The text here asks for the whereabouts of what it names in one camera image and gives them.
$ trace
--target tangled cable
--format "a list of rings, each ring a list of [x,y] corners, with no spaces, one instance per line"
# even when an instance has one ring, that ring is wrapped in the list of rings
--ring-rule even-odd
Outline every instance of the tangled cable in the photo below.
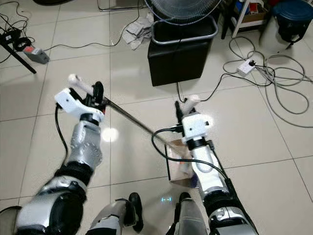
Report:
[[[247,40],[248,42],[250,42],[250,44],[252,45],[252,48],[253,50],[252,51],[249,51],[247,56],[246,57],[242,57],[241,55],[239,55],[237,52],[235,52],[235,50],[232,48],[231,46],[231,43],[236,39],[239,39],[239,38],[243,38],[245,40]],[[275,96],[277,98],[277,101],[278,103],[280,104],[280,106],[286,110],[287,112],[291,113],[291,114],[294,114],[294,115],[301,115],[301,114],[304,114],[308,111],[309,107],[310,107],[310,101],[309,99],[304,95],[302,94],[301,92],[298,92],[298,91],[295,91],[295,90],[292,90],[290,88],[287,88],[287,87],[291,87],[291,86],[294,86],[294,85],[297,85],[303,81],[305,82],[311,82],[313,83],[313,81],[306,75],[305,73],[305,69],[304,67],[302,66],[302,64],[300,64],[298,61],[296,61],[295,59],[293,59],[292,57],[288,56],[288,55],[271,55],[269,56],[268,58],[265,58],[264,54],[257,51],[256,48],[255,48],[255,45],[253,44],[253,42],[247,38],[247,37],[244,37],[244,36],[239,36],[239,37],[236,37],[236,38],[233,38],[229,41],[229,49],[232,51],[233,54],[235,54],[237,57],[239,57],[238,60],[232,60],[232,61],[228,61],[226,62],[224,65],[223,65],[223,69],[224,71],[226,71],[227,73],[229,74],[235,74],[236,71],[228,71],[225,67],[226,65],[230,64],[230,63],[233,63],[233,62],[240,62],[240,61],[245,61],[247,59],[250,59],[254,54],[258,53],[262,56],[262,59],[263,59],[263,65],[262,66],[259,66],[259,65],[256,65],[256,69],[257,71],[260,72],[260,74],[266,79],[266,82],[265,82],[265,85],[263,86],[264,89],[265,89],[265,94],[266,94],[266,99],[267,99],[267,102],[268,102],[268,105],[270,107],[270,109],[273,111],[273,113],[278,116],[281,120],[285,121],[286,123],[290,124],[290,125],[293,125],[293,126],[297,126],[297,127],[302,127],[302,128],[313,128],[313,125],[309,125],[309,126],[305,126],[305,125],[299,125],[299,124],[296,124],[296,123],[293,123],[291,121],[288,121],[286,120],[284,117],[282,117],[281,115],[279,115],[275,109],[273,108],[273,105],[271,104],[270,102],[270,99],[268,97],[268,87],[269,85],[273,84],[274,86],[274,91],[275,91]],[[299,67],[301,68],[301,71],[298,71],[296,69],[293,69],[293,68],[288,68],[288,67],[276,67],[276,68],[271,68],[268,64],[269,64],[269,61],[273,58],[288,58],[289,60],[292,60],[294,61],[296,64],[299,65]],[[277,70],[290,70],[290,71],[293,71],[293,72],[296,72],[298,74],[301,75],[300,78],[290,78],[290,77],[281,77],[281,76],[277,76],[276,72]],[[283,78],[285,80],[293,80],[295,82],[291,83],[291,84],[285,84],[285,83],[282,83],[282,82],[278,82],[277,81],[277,78]],[[306,101],[306,107],[304,110],[302,111],[299,111],[299,112],[296,112],[296,111],[293,111],[289,108],[286,107],[286,105],[282,102],[280,96],[279,96],[279,89],[283,89],[285,91],[288,91],[288,92],[292,92],[292,93],[295,93],[299,96],[301,96],[302,98],[305,99]]]

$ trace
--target crumpled cloth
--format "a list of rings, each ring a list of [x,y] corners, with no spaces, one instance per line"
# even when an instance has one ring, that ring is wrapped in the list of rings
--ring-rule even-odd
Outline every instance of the crumpled cloth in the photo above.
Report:
[[[151,38],[151,25],[153,22],[153,14],[148,12],[145,18],[140,16],[124,30],[122,37],[132,50],[136,50],[144,38]]]

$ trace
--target power strip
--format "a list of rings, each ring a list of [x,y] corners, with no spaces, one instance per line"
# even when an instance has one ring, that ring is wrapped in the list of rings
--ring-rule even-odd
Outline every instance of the power strip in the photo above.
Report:
[[[241,64],[237,68],[237,73],[242,77],[246,77],[254,69],[255,69],[255,61],[254,60],[246,60],[243,64]]]

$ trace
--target fan grille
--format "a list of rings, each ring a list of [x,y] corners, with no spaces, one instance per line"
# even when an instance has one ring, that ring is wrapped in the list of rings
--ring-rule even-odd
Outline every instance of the fan grille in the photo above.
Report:
[[[171,24],[195,23],[210,14],[221,0],[145,0],[153,13]]]

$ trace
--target silver robot arm segment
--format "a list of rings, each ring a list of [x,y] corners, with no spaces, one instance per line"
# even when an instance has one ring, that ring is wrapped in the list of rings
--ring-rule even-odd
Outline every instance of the silver robot arm segment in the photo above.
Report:
[[[65,163],[26,204],[17,218],[18,235],[73,235],[80,227],[89,181],[101,163],[100,127],[104,120],[103,86],[97,82],[82,99],[75,90],[55,96],[57,105],[79,119]]]
[[[193,159],[221,168],[213,142],[206,140],[209,123],[194,108],[199,100],[193,95],[182,108],[178,101],[175,103],[178,125],[183,129],[182,142],[188,146]],[[212,167],[195,162],[192,162],[192,168],[198,177],[200,195],[209,217],[210,235],[258,235],[226,173],[223,177]]]

